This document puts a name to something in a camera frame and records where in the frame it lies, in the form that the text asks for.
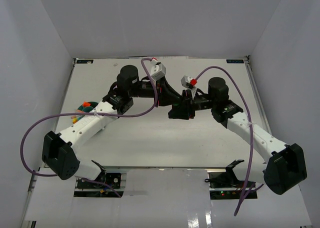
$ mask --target robotic arm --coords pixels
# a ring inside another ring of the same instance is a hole
[[[132,105],[133,97],[155,98],[151,82],[157,90],[157,107],[172,106],[169,119],[189,120],[196,111],[209,110],[213,118],[225,128],[236,133],[250,143],[250,124],[243,109],[229,99],[229,88],[224,79],[211,78],[208,93],[196,88],[197,81],[184,76],[181,80],[186,89],[178,94],[167,82],[166,68],[152,59],[151,77],[153,80],[139,80],[138,69],[133,65],[124,66],[108,94],[91,112],[124,114]],[[93,160],[80,160],[77,151],[88,139],[117,117],[86,115],[74,125],[44,137],[42,160],[62,179],[72,176],[99,180],[106,172]],[[297,144],[287,145],[274,138],[257,124],[253,125],[254,148],[266,164],[253,165],[249,180],[263,183],[276,194],[283,194],[307,178],[303,150]],[[243,160],[235,160],[226,167],[224,179],[232,183],[243,181],[247,166]]]

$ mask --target orange object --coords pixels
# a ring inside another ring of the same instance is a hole
[[[82,106],[83,107],[90,107],[91,106],[91,104],[89,103],[89,102],[83,102],[83,104],[82,104]]]

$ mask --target white wall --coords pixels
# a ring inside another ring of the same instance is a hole
[[[253,75],[272,132],[304,149],[300,185],[320,227],[320,0],[281,0],[252,54]]]
[[[59,112],[72,59],[40,0],[0,0],[0,221],[20,227],[31,175],[19,156],[21,138],[38,119]],[[40,125],[26,142],[31,168],[41,161]]]
[[[280,0],[41,0],[72,57],[243,57]]]

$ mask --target gray wall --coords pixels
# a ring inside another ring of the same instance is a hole
[[[272,132],[304,149],[300,185],[320,228],[320,0],[281,0],[252,54],[253,75]]]
[[[72,59],[40,0],[0,0],[0,223],[20,226],[31,175],[19,156],[21,138],[40,118],[58,113]],[[45,132],[27,139],[25,157],[37,169]]]
[[[72,57],[243,57],[280,0],[41,0]]]

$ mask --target white table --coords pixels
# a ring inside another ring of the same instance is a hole
[[[248,103],[252,120],[268,129],[263,111],[253,88],[252,74],[246,64],[227,64],[225,59],[167,57],[160,61],[167,68],[167,81],[179,93],[183,75],[196,77],[208,66],[225,68],[238,84]],[[140,59],[95,59],[92,64],[76,64],[66,92],[62,113],[72,112],[84,101],[99,102],[125,65],[135,65],[139,77],[146,76]],[[226,80],[229,95],[244,107],[228,77],[219,70],[210,70],[198,81],[203,91],[208,80],[218,76]],[[152,99],[135,98],[127,114],[147,110]],[[168,119],[170,107],[159,107],[138,118],[120,118],[90,139],[77,154],[104,166],[118,167],[225,167],[236,159],[248,160],[249,145],[236,134],[215,122],[209,110],[198,111],[193,120]],[[71,125],[69,117],[59,119],[56,131]],[[263,159],[255,152],[254,163]],[[88,227],[279,227],[310,225],[310,219],[296,186],[284,195],[276,195],[267,187],[258,192],[258,199],[246,200],[237,217],[233,217],[237,200],[212,200],[209,188],[202,181],[205,171],[132,170],[127,175],[126,191],[145,191],[145,195],[117,198],[73,197],[75,180],[38,178],[26,219],[37,220],[36,228]],[[48,187],[66,191],[57,196],[44,194]]]

